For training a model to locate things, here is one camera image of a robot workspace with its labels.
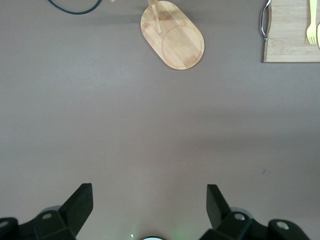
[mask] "wooden fork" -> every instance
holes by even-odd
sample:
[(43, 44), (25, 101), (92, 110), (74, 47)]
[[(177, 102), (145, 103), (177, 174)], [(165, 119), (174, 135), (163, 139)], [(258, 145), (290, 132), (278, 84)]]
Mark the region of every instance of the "wooden fork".
[(317, 27), (316, 27), (316, 16), (317, 16), (317, 0), (310, 1), (310, 26), (306, 30), (306, 37), (311, 45), (317, 43)]

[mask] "oval wooden cutting board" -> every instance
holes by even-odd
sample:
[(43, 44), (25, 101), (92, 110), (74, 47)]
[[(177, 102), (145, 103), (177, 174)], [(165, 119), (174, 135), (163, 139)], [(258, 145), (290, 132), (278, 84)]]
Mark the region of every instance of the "oval wooden cutting board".
[(159, 57), (171, 68), (186, 70), (204, 54), (205, 41), (191, 20), (173, 3), (158, 2), (161, 34), (149, 6), (141, 18), (142, 34)]

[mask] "wooden utensil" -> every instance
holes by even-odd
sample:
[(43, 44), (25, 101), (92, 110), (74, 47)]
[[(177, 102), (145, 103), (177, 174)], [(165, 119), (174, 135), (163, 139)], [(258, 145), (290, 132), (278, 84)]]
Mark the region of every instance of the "wooden utensil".
[(148, 0), (149, 7), (152, 9), (152, 13), (154, 16), (154, 20), (156, 23), (156, 29), (158, 30), (158, 34), (162, 34), (160, 22), (159, 22), (159, 8), (158, 8), (158, 0)]
[(320, 24), (318, 25), (318, 29), (317, 29), (317, 33), (318, 33), (318, 45), (319, 45), (319, 48), (320, 48)]
[(318, 0), (309, 0), (310, 2), (310, 26), (306, 30), (306, 36), (311, 45), (317, 43), (317, 27), (316, 27), (316, 18), (317, 18), (317, 2)]

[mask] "bamboo board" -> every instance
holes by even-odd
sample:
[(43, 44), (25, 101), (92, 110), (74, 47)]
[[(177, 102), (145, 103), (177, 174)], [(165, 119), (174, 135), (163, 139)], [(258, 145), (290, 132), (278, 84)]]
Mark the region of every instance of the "bamboo board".
[(205, 41), (201, 32), (173, 3), (158, 2), (159, 23), (149, 6), (141, 18), (142, 34), (153, 50), (171, 68), (186, 70), (196, 65), (204, 54)]
[[(320, 23), (320, 0), (316, 23)], [(265, 63), (319, 63), (318, 44), (310, 45), (307, 28), (310, 24), (309, 0), (272, 0), (265, 43)]]

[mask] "metal handle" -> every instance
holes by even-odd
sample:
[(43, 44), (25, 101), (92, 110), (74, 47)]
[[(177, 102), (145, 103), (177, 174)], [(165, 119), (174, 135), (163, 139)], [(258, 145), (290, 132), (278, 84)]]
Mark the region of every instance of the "metal handle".
[(268, 41), (268, 35), (267, 35), (267, 34), (265, 33), (265, 31), (264, 31), (265, 11), (266, 11), (266, 9), (269, 7), (270, 3), (271, 3), (271, 0), (268, 0), (268, 2), (266, 3), (266, 5), (265, 5), (265, 7), (263, 8), (262, 13), (261, 13), (260, 30), (261, 30), (261, 32), (262, 32), (263, 40), (264, 40), (265, 42)]

